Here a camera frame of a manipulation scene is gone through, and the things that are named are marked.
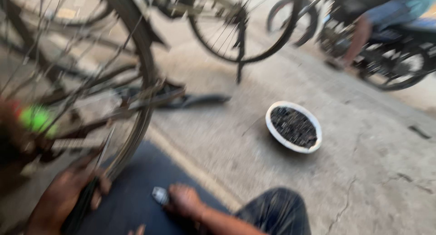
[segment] hand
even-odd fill
[[[194,188],[182,184],[173,184],[168,188],[170,203],[165,210],[199,221],[207,206],[200,200]]]
[[[26,234],[60,234],[61,226],[79,199],[82,189],[95,176],[100,177],[100,186],[94,191],[91,209],[100,205],[102,194],[108,194],[111,182],[101,173],[87,169],[88,164],[98,154],[87,155],[66,170],[59,173],[42,194],[35,210],[30,216]]]
[[[145,231],[145,226],[140,225],[135,233],[133,231],[130,231],[128,235],[144,235],[144,231]]]

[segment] crack in floor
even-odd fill
[[[353,180],[350,183],[350,186],[348,187],[347,202],[345,204],[345,207],[340,212],[338,212],[338,214],[336,215],[336,219],[328,227],[328,231],[327,231],[326,235],[330,234],[331,229],[333,228],[333,225],[336,224],[339,221],[339,219],[341,218],[342,214],[346,211],[346,209],[348,209],[348,207],[350,207],[350,191],[352,189],[353,183],[356,182],[356,181],[357,181],[357,178],[354,177]]]

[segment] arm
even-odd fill
[[[242,220],[206,206],[194,188],[176,184],[170,186],[168,193],[171,201],[166,210],[199,222],[215,235],[266,235]]]
[[[203,211],[198,222],[216,235],[266,235],[236,217],[226,215],[209,207]]]

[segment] foot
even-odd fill
[[[333,57],[329,57],[328,59],[325,60],[325,63],[331,67],[333,67],[334,69],[336,69],[337,71],[343,71],[345,70],[349,65],[347,64],[347,62],[345,62],[343,59],[341,58],[333,58]]]

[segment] person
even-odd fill
[[[95,210],[106,195],[111,182],[100,172],[90,171],[87,165],[95,156],[86,156],[59,173],[43,193],[30,216],[25,235],[60,235],[61,226],[73,210],[81,190],[95,176],[100,186],[91,200]],[[234,216],[208,207],[194,188],[172,184],[168,188],[170,203],[164,210],[198,222],[215,235],[309,235],[310,227],[302,197],[286,188],[271,189],[249,202]],[[129,235],[143,235],[140,226]]]
[[[362,14],[356,23],[356,31],[346,54],[339,59],[328,59],[327,63],[338,70],[352,65],[362,47],[370,39],[373,29],[382,31],[388,26],[416,20],[428,11],[435,0],[390,0]]]

